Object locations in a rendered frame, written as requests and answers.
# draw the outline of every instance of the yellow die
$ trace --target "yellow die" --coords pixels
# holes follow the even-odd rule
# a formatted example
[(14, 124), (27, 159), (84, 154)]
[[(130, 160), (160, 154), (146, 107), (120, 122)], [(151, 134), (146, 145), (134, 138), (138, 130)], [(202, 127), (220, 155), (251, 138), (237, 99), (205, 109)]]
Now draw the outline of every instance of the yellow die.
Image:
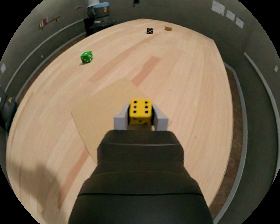
[(130, 124), (151, 125), (152, 103), (150, 99), (131, 99)]

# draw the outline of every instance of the dark floor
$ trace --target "dark floor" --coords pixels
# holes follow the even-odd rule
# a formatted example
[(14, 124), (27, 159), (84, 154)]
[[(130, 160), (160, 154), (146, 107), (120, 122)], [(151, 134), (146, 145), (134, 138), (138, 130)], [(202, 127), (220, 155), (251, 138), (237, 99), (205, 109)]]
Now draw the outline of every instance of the dark floor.
[[(20, 104), (21, 100), (23, 99), (25, 93), (31, 86), (31, 84), (36, 80), (36, 78), (40, 75), (40, 73), (55, 59), (57, 58), (61, 53), (63, 53), (65, 50), (73, 46), (74, 44), (78, 43), (85, 37), (79, 37), (78, 39), (74, 40), (67, 46), (60, 49), (58, 52), (56, 52), (52, 58), (50, 58), (30, 79), (28, 84), (23, 89), (22, 94), (19, 96), (17, 103)], [(233, 186), (237, 170), (239, 167), (240, 157), (241, 157), (241, 150), (242, 150), (242, 139), (243, 139), (243, 121), (242, 121), (242, 113), (241, 113), (241, 104), (240, 104), (240, 98), (239, 93), (236, 85), (236, 81), (234, 79), (233, 73), (227, 70), (228, 79), (230, 83), (230, 88), (232, 92), (232, 100), (233, 100), (233, 141), (232, 141), (232, 149), (230, 153), (230, 158), (228, 162), (227, 171), (224, 176), (224, 180), (222, 182), (222, 185), (213, 201), (213, 203), (210, 206), (210, 211), (212, 214), (212, 217), (215, 218), (216, 215), (220, 212), (221, 208), (223, 207), (224, 203), (226, 202), (226, 199), (231, 191), (231, 188)]]

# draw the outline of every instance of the light wood surface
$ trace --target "light wood surface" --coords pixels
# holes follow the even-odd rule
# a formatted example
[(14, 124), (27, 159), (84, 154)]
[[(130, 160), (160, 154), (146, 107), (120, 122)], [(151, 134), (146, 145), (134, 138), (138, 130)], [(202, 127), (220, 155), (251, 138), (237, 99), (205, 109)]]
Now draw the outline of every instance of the light wood surface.
[[(146, 34), (147, 28), (154, 33)], [(94, 58), (82, 65), (84, 51), (92, 51)], [(171, 119), (168, 130), (184, 148), (186, 169), (207, 204), (214, 199), (233, 130), (231, 92), (220, 53), (213, 40), (193, 30), (140, 19), (69, 48), (23, 98), (8, 137), (7, 173), (16, 196), (38, 222), (67, 223), (82, 183), (96, 167), (72, 110), (123, 77)]]

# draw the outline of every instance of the table top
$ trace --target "table top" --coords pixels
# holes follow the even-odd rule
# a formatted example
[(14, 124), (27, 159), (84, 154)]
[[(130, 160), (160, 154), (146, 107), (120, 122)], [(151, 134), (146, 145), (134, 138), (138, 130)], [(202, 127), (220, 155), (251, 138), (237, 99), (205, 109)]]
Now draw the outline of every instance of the table top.
[[(147, 34), (153, 28), (153, 34)], [(92, 51), (93, 61), (80, 56)], [(27, 91), (10, 129), (7, 173), (22, 205), (40, 223), (68, 221), (83, 182), (96, 167), (72, 110), (126, 77), (172, 121), (185, 167), (208, 205), (231, 151), (233, 114), (226, 70), (212, 39), (172, 23), (138, 19), (78, 42)]]

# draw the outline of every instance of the green cube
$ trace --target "green cube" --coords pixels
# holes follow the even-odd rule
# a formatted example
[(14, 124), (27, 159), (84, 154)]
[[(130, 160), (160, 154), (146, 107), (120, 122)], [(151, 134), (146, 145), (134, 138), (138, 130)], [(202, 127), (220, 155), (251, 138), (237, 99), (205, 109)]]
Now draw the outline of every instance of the green cube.
[(81, 55), (81, 60), (83, 64), (91, 62), (92, 59), (93, 56), (91, 51), (86, 51)]

